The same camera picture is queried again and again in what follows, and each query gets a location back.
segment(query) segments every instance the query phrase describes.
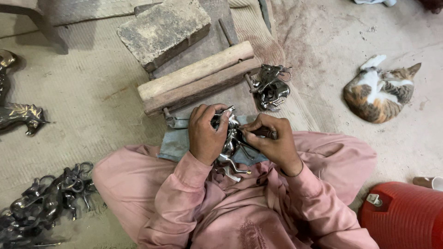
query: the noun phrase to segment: wooden board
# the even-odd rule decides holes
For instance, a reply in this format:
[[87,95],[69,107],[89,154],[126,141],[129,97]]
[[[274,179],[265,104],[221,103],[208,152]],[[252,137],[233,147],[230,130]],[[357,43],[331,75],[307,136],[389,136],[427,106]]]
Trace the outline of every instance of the wooden board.
[[175,110],[241,82],[245,73],[254,75],[260,66],[257,59],[249,59],[193,83],[152,95],[144,102],[144,112],[148,117],[154,117],[161,114],[165,107]]
[[233,66],[237,64],[239,59],[247,60],[253,57],[254,50],[251,43],[245,41],[161,78],[149,81],[139,86],[138,91],[141,99],[148,101],[152,97],[185,86]]

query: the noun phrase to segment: cat ear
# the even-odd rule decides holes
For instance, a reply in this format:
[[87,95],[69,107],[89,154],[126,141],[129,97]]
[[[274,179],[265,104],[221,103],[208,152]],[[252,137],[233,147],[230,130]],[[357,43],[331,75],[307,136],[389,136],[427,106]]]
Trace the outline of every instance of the cat ear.
[[417,63],[412,67],[408,68],[408,73],[411,77],[414,77],[418,70],[421,68],[421,63]]

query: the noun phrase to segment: red water cooler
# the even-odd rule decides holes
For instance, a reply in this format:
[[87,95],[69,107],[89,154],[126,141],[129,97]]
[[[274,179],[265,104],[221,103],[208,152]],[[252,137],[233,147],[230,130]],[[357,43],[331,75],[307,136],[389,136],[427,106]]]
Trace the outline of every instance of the red water cooler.
[[363,203],[360,224],[381,249],[443,249],[442,191],[389,182],[370,194],[372,203]]

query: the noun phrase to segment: brick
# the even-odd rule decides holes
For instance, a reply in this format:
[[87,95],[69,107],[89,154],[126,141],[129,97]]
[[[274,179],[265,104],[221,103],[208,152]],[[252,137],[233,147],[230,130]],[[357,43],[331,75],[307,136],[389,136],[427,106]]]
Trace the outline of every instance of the brick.
[[198,0],[165,0],[118,30],[121,41],[152,72],[209,33],[211,18]]

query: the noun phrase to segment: hand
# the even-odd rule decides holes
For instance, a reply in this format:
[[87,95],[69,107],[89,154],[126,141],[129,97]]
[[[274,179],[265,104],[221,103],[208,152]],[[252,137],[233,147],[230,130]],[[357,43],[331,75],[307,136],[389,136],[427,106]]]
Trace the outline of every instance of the hand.
[[194,108],[189,119],[189,151],[200,162],[210,166],[222,152],[228,132],[229,116],[227,111],[220,117],[220,125],[215,130],[211,119],[218,110],[226,110],[224,104],[200,105]]
[[[262,126],[277,131],[278,139],[261,138],[250,132]],[[280,166],[286,175],[296,176],[301,172],[303,163],[295,148],[291,125],[286,118],[276,118],[260,113],[254,122],[245,124],[243,127],[245,129],[242,132],[246,142]]]

